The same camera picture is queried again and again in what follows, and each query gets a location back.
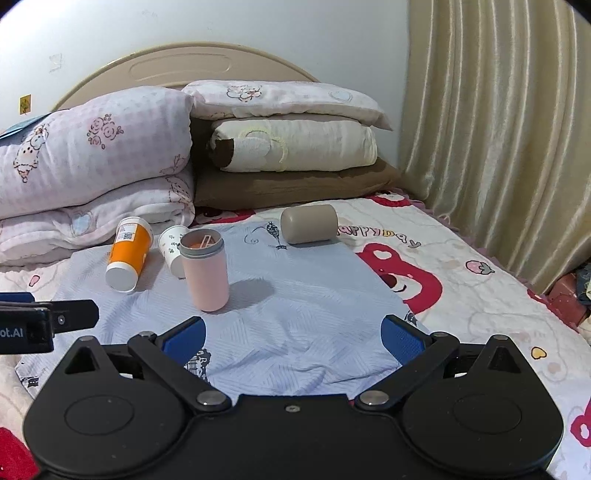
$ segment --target beige curtain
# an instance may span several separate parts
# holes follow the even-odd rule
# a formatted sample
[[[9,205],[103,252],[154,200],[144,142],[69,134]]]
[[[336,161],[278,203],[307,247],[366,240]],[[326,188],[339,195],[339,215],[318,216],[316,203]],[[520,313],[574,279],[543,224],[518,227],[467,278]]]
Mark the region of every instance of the beige curtain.
[[[591,25],[564,0],[410,0],[400,162],[546,291],[591,256]]]

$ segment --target beige headboard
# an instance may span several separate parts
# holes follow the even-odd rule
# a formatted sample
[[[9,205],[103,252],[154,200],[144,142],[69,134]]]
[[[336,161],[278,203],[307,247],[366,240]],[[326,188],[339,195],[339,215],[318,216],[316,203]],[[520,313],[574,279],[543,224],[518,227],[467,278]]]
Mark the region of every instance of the beige headboard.
[[[132,53],[109,63],[76,85],[54,110],[140,85],[180,89],[203,79],[317,82],[289,61],[253,48],[225,43],[175,43]]]

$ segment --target white pillow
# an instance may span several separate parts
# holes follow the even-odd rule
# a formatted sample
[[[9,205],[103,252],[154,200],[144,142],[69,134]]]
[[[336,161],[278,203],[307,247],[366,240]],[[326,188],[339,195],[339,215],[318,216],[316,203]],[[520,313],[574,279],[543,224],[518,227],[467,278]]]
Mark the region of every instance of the white pillow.
[[[220,120],[213,129],[212,160],[224,171],[340,171],[373,165],[378,158],[371,127],[343,116]],[[233,148],[216,148],[222,140],[232,141]]]
[[[0,140],[0,219],[82,205],[189,158],[189,95],[137,87],[55,112]]]
[[[189,83],[183,92],[193,97],[191,116],[205,120],[323,113],[392,130],[388,117],[375,100],[328,83],[198,80]]]

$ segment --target gray cylinder object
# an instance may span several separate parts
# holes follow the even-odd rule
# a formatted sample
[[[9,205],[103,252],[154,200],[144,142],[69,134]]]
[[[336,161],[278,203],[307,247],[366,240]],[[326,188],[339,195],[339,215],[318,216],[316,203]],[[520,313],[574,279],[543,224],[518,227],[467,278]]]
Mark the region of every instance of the gray cylinder object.
[[[281,234],[292,245],[330,240],[338,230],[339,218],[332,205],[288,207],[281,214]]]

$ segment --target pink bottle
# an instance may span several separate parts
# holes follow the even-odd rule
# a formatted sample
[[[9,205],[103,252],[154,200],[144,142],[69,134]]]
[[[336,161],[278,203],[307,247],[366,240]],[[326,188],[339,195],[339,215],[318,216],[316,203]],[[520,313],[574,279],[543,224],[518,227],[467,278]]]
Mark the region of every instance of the pink bottle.
[[[178,249],[193,304],[203,312],[221,309],[230,297],[223,238],[207,228],[191,230],[181,238]]]

